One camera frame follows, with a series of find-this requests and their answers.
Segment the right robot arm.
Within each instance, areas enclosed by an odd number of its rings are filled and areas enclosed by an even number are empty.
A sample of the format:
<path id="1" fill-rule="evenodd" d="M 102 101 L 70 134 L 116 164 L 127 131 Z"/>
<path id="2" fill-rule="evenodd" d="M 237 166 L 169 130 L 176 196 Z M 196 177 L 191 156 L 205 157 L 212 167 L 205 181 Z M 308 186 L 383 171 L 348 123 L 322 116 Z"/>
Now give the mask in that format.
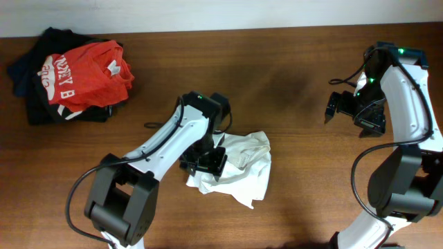
<path id="1" fill-rule="evenodd" d="M 395 232 L 442 209 L 442 133 L 428 93 L 426 53 L 378 42 L 345 83 L 353 91 L 330 95 L 325 120 L 343 113 L 361 137 L 382 136 L 390 123 L 392 153 L 372 173 L 360 215 L 327 245 L 385 248 Z"/>

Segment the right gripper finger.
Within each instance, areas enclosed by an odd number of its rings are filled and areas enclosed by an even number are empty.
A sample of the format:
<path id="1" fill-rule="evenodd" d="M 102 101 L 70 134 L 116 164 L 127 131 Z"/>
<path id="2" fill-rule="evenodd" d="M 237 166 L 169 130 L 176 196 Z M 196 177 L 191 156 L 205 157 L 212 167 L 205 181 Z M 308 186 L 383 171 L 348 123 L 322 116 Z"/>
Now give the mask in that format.
<path id="1" fill-rule="evenodd" d="M 359 138 L 378 138 L 381 134 L 377 131 L 369 130 L 369 129 L 362 129 L 361 133 L 359 134 Z"/>
<path id="2" fill-rule="evenodd" d="M 330 95 L 325 110 L 325 121 L 324 121 L 325 124 L 327 124 L 334 117 L 340 99 L 341 99 L 340 93 L 333 92 Z"/>

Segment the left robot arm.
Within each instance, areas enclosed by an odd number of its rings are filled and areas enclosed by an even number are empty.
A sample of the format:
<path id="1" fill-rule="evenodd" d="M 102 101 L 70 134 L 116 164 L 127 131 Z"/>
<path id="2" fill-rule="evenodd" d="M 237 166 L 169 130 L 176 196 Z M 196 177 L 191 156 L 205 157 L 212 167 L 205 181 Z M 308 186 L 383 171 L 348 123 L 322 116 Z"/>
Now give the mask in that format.
<path id="1" fill-rule="evenodd" d="M 110 248 L 141 246 L 154 219 L 161 179 L 173 164 L 191 176 L 222 176 L 228 156 L 218 127 L 230 116 L 223 95 L 191 91 L 178 99 L 170 119 L 148 141 L 123 158 L 108 154 L 102 159 L 84 214 Z"/>

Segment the white t-shirt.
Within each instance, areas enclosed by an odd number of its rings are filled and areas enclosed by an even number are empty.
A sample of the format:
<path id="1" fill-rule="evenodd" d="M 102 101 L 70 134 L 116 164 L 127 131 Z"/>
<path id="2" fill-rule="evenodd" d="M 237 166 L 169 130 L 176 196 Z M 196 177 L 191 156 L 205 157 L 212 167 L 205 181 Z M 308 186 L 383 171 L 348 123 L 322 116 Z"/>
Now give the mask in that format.
<path id="1" fill-rule="evenodd" d="M 221 177 L 197 172 L 189 176 L 188 187 L 202 194 L 219 192 L 231 195 L 242 205 L 253 209 L 254 201 L 265 197 L 271 172 L 271 144 L 263 131 L 245 136 L 226 134 L 222 144 L 228 156 Z"/>

